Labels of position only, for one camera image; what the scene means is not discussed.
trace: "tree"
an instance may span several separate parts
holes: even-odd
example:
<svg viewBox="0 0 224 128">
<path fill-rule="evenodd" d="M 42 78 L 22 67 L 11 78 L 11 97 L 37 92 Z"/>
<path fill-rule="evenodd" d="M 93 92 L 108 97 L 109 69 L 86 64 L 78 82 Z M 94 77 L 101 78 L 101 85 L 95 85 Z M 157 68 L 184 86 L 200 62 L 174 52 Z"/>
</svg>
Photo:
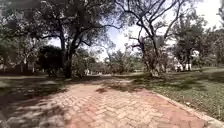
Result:
<svg viewBox="0 0 224 128">
<path fill-rule="evenodd" d="M 174 47 L 174 55 L 183 67 L 188 64 L 188 71 L 190 71 L 189 64 L 191 63 L 194 50 L 199 52 L 200 58 L 205 55 L 205 47 L 207 46 L 204 40 L 203 27 L 205 25 L 206 21 L 198 16 L 196 11 L 193 11 L 187 15 L 182 15 L 173 28 L 173 33 L 177 40 L 177 44 Z"/>
<path fill-rule="evenodd" d="M 71 77 L 72 55 L 80 45 L 91 46 L 104 36 L 104 21 L 113 19 L 112 0 L 3 0 L 3 35 L 61 42 L 65 77 Z"/>
<path fill-rule="evenodd" d="M 146 49 L 145 47 L 148 43 L 152 43 L 155 64 L 156 67 L 159 64 L 159 42 L 164 42 L 170 35 L 170 29 L 177 19 L 185 13 L 184 5 L 193 4 L 191 0 L 115 0 L 119 9 L 122 11 L 121 20 L 129 21 L 129 25 L 136 24 L 140 27 L 138 37 L 130 37 L 138 41 L 134 47 L 139 47 L 145 57 Z M 174 17 L 168 23 L 165 20 L 167 12 L 173 11 Z M 158 30 L 165 28 L 165 33 L 163 35 L 158 34 Z M 152 75 L 155 75 L 153 72 L 156 69 L 153 66 L 151 69 Z"/>
<path fill-rule="evenodd" d="M 49 77 L 56 76 L 58 70 L 62 68 L 61 49 L 55 46 L 43 46 L 39 49 L 37 64 L 40 69 L 47 71 Z"/>
</svg>

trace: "paved walkway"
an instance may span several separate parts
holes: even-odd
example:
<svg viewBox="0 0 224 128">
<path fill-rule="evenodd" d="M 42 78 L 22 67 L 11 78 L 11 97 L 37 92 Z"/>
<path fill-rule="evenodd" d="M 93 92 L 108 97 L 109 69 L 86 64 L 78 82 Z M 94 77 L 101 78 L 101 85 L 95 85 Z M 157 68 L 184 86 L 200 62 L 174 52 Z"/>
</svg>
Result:
<svg viewBox="0 0 224 128">
<path fill-rule="evenodd" d="M 8 106 L 11 128 L 204 128 L 206 122 L 142 90 L 122 92 L 99 83 Z"/>
</svg>

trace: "tree branch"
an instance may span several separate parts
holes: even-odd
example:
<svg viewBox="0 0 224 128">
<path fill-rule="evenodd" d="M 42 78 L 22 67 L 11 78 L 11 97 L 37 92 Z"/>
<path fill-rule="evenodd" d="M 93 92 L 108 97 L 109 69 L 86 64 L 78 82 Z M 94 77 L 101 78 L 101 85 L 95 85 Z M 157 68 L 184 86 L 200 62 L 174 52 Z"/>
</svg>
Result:
<svg viewBox="0 0 224 128">
<path fill-rule="evenodd" d="M 151 21 L 156 20 L 158 17 L 162 16 L 165 12 L 167 12 L 168 10 L 170 10 L 174 5 L 176 5 L 177 1 L 173 2 L 168 8 L 166 8 L 165 10 L 163 10 L 160 14 L 158 14 L 156 17 L 152 18 Z"/>
<path fill-rule="evenodd" d="M 181 2 L 178 0 L 178 8 L 177 8 L 177 11 L 176 11 L 176 16 L 175 18 L 173 19 L 173 21 L 168 25 L 168 28 L 164 34 L 164 39 L 167 38 L 168 36 L 168 33 L 169 33 L 169 30 L 170 28 L 173 26 L 173 24 L 177 21 L 177 19 L 179 18 L 179 14 L 180 14 L 180 9 L 181 9 L 181 6 L 183 5 L 184 3 L 184 0 L 182 0 Z"/>
<path fill-rule="evenodd" d="M 149 21 L 152 21 L 152 18 L 158 13 L 158 11 L 161 9 L 161 6 L 165 3 L 166 0 L 162 0 L 160 4 L 158 5 L 156 11 L 150 16 Z"/>
</svg>

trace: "tree trunk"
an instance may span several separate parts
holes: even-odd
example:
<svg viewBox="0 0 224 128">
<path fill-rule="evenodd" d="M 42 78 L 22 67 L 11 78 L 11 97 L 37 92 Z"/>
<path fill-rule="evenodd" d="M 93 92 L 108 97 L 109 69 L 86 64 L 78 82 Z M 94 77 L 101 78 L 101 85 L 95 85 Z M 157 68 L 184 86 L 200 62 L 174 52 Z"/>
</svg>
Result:
<svg viewBox="0 0 224 128">
<path fill-rule="evenodd" d="M 68 53 L 67 60 L 64 65 L 64 73 L 65 78 L 71 78 L 72 77 L 72 54 Z"/>
</svg>

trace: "green foliage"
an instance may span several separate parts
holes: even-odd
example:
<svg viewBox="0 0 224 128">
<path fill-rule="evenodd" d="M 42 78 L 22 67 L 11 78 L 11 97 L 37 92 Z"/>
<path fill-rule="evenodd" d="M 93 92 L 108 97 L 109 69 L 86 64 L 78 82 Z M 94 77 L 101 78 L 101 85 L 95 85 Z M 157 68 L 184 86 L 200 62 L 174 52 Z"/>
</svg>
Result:
<svg viewBox="0 0 224 128">
<path fill-rule="evenodd" d="M 142 70 L 141 58 L 137 54 L 131 54 L 127 49 L 125 52 L 120 50 L 113 52 L 104 61 L 109 72 L 112 73 L 122 74 Z"/>
<path fill-rule="evenodd" d="M 206 21 L 196 11 L 182 15 L 174 25 L 173 33 L 177 44 L 173 48 L 173 54 L 180 64 L 190 64 L 193 51 L 199 52 L 199 57 L 205 57 L 209 52 L 209 44 L 204 33 Z"/>
<path fill-rule="evenodd" d="M 55 46 L 43 46 L 38 53 L 37 64 L 40 69 L 44 69 L 49 73 L 56 75 L 57 71 L 62 68 L 62 52 L 61 49 Z"/>
</svg>

